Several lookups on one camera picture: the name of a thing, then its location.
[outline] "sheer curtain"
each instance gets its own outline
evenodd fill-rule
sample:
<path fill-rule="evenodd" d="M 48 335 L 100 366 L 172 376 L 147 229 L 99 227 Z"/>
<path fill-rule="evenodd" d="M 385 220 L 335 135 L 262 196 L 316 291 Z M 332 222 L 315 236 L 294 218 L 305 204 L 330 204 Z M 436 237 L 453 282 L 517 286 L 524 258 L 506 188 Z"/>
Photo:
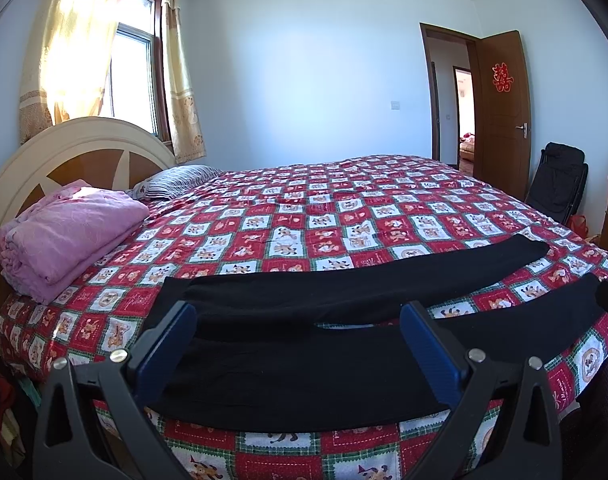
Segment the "sheer curtain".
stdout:
<path fill-rule="evenodd" d="M 20 91 L 20 142 L 99 114 L 120 0 L 42 0 Z"/>
<path fill-rule="evenodd" d="M 162 27 L 166 105 L 175 158 L 181 164 L 205 156 L 206 148 L 181 43 L 178 0 L 162 0 Z"/>

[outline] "black chair backrest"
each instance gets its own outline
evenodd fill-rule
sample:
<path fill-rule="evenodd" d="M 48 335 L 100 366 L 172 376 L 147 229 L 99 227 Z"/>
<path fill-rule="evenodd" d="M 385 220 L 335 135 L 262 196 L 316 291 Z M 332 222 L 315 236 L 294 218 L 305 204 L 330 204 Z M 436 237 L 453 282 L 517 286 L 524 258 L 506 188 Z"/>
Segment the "black chair backrest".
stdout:
<path fill-rule="evenodd" d="M 584 163 L 582 150 L 549 142 L 542 150 L 540 165 L 525 202 L 566 224 L 579 208 L 587 176 L 588 165 Z"/>

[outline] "door frame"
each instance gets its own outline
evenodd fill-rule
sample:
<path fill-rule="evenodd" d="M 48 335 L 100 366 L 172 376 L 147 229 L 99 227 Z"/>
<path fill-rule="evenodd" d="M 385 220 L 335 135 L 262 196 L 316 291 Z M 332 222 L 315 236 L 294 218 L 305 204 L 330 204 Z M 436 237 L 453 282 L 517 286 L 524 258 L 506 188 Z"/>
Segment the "door frame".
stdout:
<path fill-rule="evenodd" d="M 433 121 L 433 154 L 434 160 L 439 160 L 439 132 L 437 131 L 436 123 L 436 110 L 433 107 L 436 89 L 434 88 L 433 79 L 431 78 L 431 53 L 428 48 L 427 38 L 434 38 L 437 40 L 451 41 L 452 43 L 466 44 L 468 50 L 468 63 L 470 65 L 470 75 L 473 82 L 473 99 L 475 109 L 475 159 L 476 161 L 481 160 L 484 155 L 483 149 L 480 149 L 484 145 L 484 132 L 482 130 L 482 94 L 481 94 L 481 82 L 482 73 L 479 68 L 478 61 L 478 48 L 476 41 L 480 38 L 459 32 L 457 30 L 451 30 L 450 28 L 438 27 L 437 25 L 430 25 L 429 23 L 420 23 L 421 40 L 424 45 L 424 52 L 426 54 L 426 70 L 428 72 L 429 80 L 429 92 L 431 95 L 431 118 Z M 460 150 L 458 148 L 458 166 L 460 162 Z M 479 177 L 478 168 L 482 168 L 482 164 L 473 163 L 473 176 Z"/>
<path fill-rule="evenodd" d="M 473 78 L 473 74 L 469 68 L 464 68 L 463 66 L 455 66 L 453 65 L 453 78 L 455 78 L 455 108 L 458 111 L 458 166 L 455 168 L 458 170 L 460 168 L 460 139 L 462 138 L 462 124 L 460 124 L 460 90 L 458 89 L 458 70 L 460 72 L 468 72 L 471 75 L 471 79 Z M 473 94 L 473 110 L 475 109 L 475 94 Z M 475 171 L 475 156 L 473 157 L 473 172 Z"/>

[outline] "headboard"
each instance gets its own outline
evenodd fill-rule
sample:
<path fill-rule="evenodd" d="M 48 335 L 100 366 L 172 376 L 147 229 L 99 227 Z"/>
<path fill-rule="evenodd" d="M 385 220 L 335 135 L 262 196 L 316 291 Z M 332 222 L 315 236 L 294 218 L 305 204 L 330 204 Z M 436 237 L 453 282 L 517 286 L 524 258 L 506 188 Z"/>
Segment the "headboard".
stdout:
<path fill-rule="evenodd" d="M 155 136 L 134 124 L 85 117 L 41 132 L 0 170 L 0 227 L 40 198 L 78 178 L 125 190 L 175 165 Z M 11 292 L 0 275 L 0 306 Z"/>

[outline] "red bedding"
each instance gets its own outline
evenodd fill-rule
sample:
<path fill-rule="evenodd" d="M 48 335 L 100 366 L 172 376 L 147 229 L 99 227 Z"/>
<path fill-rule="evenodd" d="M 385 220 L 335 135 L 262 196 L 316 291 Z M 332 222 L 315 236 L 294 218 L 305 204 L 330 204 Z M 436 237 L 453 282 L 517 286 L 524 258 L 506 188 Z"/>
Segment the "red bedding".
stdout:
<path fill-rule="evenodd" d="M 546 240 L 546 258 L 501 283 L 436 306 L 431 314 L 508 308 L 585 272 L 608 278 L 606 251 L 439 162 L 380 155 L 226 173 L 175 200 L 152 204 L 143 227 L 53 304 L 8 298 L 0 312 L 0 345 L 17 370 L 42 379 L 58 356 L 79 364 L 128 347 L 166 276 L 371 266 L 476 247 L 517 232 Z M 572 348 L 546 364 L 560 412 L 607 355 L 605 314 Z M 382 387 L 380 380 L 356 377 L 353 387 Z M 497 412 L 490 406 L 468 466 L 479 457 Z M 100 410 L 100 415 L 116 431 L 109 414 Z M 149 416 L 196 479 L 391 480 L 418 460 L 446 412 L 315 434 L 235 433 Z"/>

